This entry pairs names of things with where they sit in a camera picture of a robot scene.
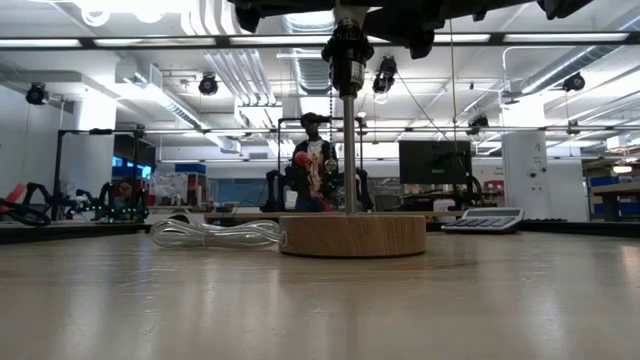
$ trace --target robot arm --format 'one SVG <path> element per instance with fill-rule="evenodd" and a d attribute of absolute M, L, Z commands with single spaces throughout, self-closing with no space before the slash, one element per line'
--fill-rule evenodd
<path fill-rule="evenodd" d="M 227 0 L 236 5 L 240 26 L 255 33 L 261 18 L 327 11 L 336 6 L 334 0 Z M 411 56 L 427 56 L 434 41 L 434 30 L 444 27 L 446 20 L 472 15 L 482 21 L 487 12 L 537 2 L 547 19 L 565 18 L 592 0 L 341 0 L 347 7 L 379 7 L 368 12 L 360 25 L 365 33 L 395 45 L 408 47 Z"/>

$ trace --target monitor screen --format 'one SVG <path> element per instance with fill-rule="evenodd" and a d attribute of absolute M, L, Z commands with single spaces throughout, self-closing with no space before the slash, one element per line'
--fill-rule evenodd
<path fill-rule="evenodd" d="M 403 184 L 467 183 L 464 156 L 468 141 L 400 141 L 400 182 Z"/>

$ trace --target coiled cable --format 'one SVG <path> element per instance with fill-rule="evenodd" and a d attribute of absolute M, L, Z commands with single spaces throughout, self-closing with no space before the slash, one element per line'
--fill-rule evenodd
<path fill-rule="evenodd" d="M 189 214 L 155 223 L 150 234 L 153 242 L 164 248 L 264 249 L 284 244 L 287 239 L 274 221 L 261 220 L 223 227 L 199 223 Z"/>

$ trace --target person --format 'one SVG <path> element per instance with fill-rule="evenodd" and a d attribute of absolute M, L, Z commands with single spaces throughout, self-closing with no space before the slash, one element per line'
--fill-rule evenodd
<path fill-rule="evenodd" d="M 314 113 L 304 114 L 300 119 L 300 125 L 305 129 L 308 138 L 293 151 L 293 166 L 299 174 L 298 178 L 302 178 L 294 189 L 298 193 L 296 211 L 323 212 L 330 209 L 329 200 L 323 198 L 320 187 L 322 177 L 327 171 L 326 161 L 333 159 L 337 166 L 338 157 L 336 149 L 331 143 L 323 140 L 318 132 L 319 125 L 327 120 L 326 117 Z"/>

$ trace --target spotlight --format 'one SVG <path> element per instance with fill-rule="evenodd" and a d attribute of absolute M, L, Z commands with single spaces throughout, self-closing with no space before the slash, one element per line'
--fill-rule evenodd
<path fill-rule="evenodd" d="M 51 97 L 45 88 L 46 85 L 44 83 L 32 83 L 31 89 L 27 91 L 27 96 L 25 97 L 27 102 L 36 106 L 47 105 Z"/>
<path fill-rule="evenodd" d="M 480 133 L 479 128 L 483 127 L 489 127 L 489 119 L 487 118 L 487 115 L 480 114 L 474 116 L 473 118 L 471 118 L 471 120 L 469 120 L 470 130 L 467 131 L 467 135 L 478 135 Z"/>
<path fill-rule="evenodd" d="M 373 91 L 376 94 L 388 93 L 396 82 L 393 77 L 397 72 L 398 65 L 393 56 L 385 56 L 380 63 L 376 79 L 373 81 Z"/>
<path fill-rule="evenodd" d="M 562 83 L 562 90 L 569 92 L 571 90 L 573 91 L 580 91 L 582 89 L 584 89 L 584 86 L 586 85 L 586 81 L 584 80 L 584 78 L 582 77 L 582 75 L 580 75 L 580 73 L 571 75 L 567 78 L 567 80 L 565 80 Z"/>
<path fill-rule="evenodd" d="M 216 75 L 206 73 L 203 75 L 202 81 L 198 86 L 198 90 L 202 95 L 215 95 L 218 92 L 218 82 L 216 81 Z"/>

